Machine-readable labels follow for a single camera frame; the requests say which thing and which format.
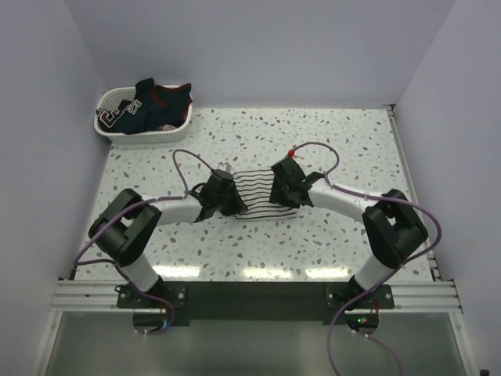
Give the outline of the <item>black white striped tank top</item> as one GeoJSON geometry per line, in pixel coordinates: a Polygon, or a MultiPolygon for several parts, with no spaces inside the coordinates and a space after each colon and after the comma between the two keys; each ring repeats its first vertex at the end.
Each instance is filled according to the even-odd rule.
{"type": "Polygon", "coordinates": [[[235,215],[238,221],[294,219],[297,209],[273,204],[270,201],[274,173],[271,168],[247,170],[233,174],[237,192],[247,210],[235,215]]]}

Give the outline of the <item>navy maroon tank top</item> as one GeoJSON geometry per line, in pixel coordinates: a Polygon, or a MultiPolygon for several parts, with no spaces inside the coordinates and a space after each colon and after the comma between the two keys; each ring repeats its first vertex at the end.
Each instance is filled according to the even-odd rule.
{"type": "Polygon", "coordinates": [[[134,135],[174,130],[187,119],[191,98],[190,83],[168,88],[152,78],[135,84],[135,96],[122,100],[116,110],[96,110],[99,127],[108,133],[134,135]]]}

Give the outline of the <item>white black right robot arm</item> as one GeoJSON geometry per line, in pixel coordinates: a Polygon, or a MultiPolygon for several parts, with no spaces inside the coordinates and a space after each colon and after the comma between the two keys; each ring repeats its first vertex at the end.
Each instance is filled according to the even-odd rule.
{"type": "Polygon", "coordinates": [[[425,225],[400,190],[373,193],[329,183],[323,173],[305,174],[291,157],[271,169],[273,204],[323,208],[364,225],[372,255],[337,295],[342,302],[350,300],[354,306],[367,307],[377,297],[374,285],[394,272],[428,238],[425,225]]]}

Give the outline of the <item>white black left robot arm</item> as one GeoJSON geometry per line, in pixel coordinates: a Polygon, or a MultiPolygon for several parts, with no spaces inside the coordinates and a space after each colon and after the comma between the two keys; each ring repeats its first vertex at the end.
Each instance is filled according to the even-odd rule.
{"type": "Polygon", "coordinates": [[[148,198],[133,189],[122,190],[90,226],[89,243],[110,256],[138,302],[167,308],[164,281],[144,255],[154,230],[178,222],[203,222],[216,212],[233,216],[246,210],[232,175],[215,170],[208,181],[180,197],[148,198]]]}

